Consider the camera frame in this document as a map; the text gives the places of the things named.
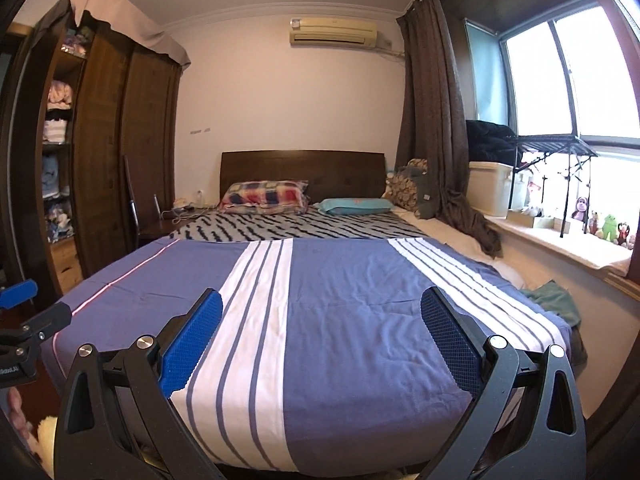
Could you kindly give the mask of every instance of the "green frog plush toy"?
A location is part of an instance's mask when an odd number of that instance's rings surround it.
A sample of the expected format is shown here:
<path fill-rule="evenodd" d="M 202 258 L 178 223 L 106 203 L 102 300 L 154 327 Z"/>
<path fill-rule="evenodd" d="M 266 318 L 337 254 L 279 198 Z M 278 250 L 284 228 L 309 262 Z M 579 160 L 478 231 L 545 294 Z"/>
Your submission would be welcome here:
<path fill-rule="evenodd" d="M 604 219 L 604 225 L 602 226 L 603 239 L 607 242 L 612 242 L 618 238 L 618 221 L 613 215 L 607 215 Z"/>

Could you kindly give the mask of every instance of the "cushion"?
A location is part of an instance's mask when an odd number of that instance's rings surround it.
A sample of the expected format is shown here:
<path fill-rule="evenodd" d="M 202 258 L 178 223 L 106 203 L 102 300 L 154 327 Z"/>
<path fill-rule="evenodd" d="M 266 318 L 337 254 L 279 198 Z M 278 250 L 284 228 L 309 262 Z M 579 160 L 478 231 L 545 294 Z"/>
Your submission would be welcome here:
<path fill-rule="evenodd" d="M 394 205 L 421 219 L 433 218 L 438 211 L 437 190 L 430 182 L 426 167 L 426 159 L 412 158 L 407 166 L 387 178 L 384 195 Z"/>
<path fill-rule="evenodd" d="M 226 190 L 218 210 L 238 214 L 301 214 L 308 207 L 307 184 L 298 180 L 236 182 Z"/>
<path fill-rule="evenodd" d="M 319 210 L 327 215 L 375 215 L 387 213 L 393 206 L 384 198 L 327 198 Z"/>
<path fill-rule="evenodd" d="M 415 212 L 417 210 L 418 190 L 410 176 L 398 171 L 386 180 L 387 192 L 383 198 L 394 205 Z"/>
<path fill-rule="evenodd" d="M 427 159 L 426 158 L 412 158 L 408 163 L 409 168 L 418 168 L 419 170 L 427 171 Z"/>

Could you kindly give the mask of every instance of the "mattress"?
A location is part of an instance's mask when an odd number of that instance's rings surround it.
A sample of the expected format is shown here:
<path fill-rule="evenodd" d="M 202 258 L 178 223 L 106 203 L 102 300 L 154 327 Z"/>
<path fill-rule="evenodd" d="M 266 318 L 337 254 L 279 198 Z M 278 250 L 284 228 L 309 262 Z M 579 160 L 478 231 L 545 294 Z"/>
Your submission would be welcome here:
<path fill-rule="evenodd" d="M 209 457 L 323 477 L 390 470 L 432 458 L 470 402 L 420 317 L 431 285 L 487 335 L 568 347 L 558 316 L 432 238 L 163 238 L 67 294 L 73 321 L 43 358 L 60 386 L 81 344 L 156 335 L 212 287 L 222 322 L 171 398 Z"/>
<path fill-rule="evenodd" d="M 310 206 L 302 215 L 240 215 L 212 212 L 173 232 L 171 238 L 205 242 L 252 242 L 285 238 L 396 238 L 422 236 L 393 213 L 331 216 Z"/>

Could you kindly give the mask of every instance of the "blue striped bedspread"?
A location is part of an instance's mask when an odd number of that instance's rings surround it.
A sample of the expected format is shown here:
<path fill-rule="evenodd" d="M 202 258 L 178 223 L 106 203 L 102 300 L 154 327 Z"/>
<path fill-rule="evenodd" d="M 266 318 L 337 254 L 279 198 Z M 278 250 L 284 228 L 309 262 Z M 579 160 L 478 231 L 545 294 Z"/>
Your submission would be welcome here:
<path fill-rule="evenodd" d="M 390 470 L 432 458 L 470 402 L 420 317 L 431 285 L 516 348 L 568 346 L 558 316 L 431 238 L 164 238 L 63 298 L 73 321 L 44 359 L 62 384 L 81 344 L 128 347 L 212 287 L 222 322 L 171 398 L 210 458 L 323 477 Z"/>

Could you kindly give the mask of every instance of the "bed frame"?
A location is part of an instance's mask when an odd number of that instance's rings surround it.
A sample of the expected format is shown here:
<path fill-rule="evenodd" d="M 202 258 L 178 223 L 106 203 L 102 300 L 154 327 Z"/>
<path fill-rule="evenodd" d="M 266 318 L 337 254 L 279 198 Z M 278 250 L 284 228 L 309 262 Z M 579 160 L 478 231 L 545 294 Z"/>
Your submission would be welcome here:
<path fill-rule="evenodd" d="M 220 195 L 235 182 L 306 180 L 311 203 L 325 198 L 380 198 L 385 192 L 385 155 L 367 152 L 291 150 L 225 152 Z"/>

